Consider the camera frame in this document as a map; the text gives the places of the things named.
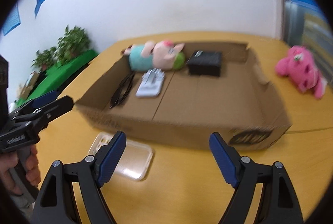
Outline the person's left hand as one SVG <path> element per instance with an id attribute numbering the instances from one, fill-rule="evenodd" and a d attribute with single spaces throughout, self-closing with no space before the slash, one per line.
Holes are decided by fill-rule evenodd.
<path id="1" fill-rule="evenodd" d="M 17 152 L 1 154 L 1 182 L 10 195 L 21 196 L 26 189 L 33 191 L 41 182 L 36 145 L 30 146 L 25 163 L 20 162 Z"/>

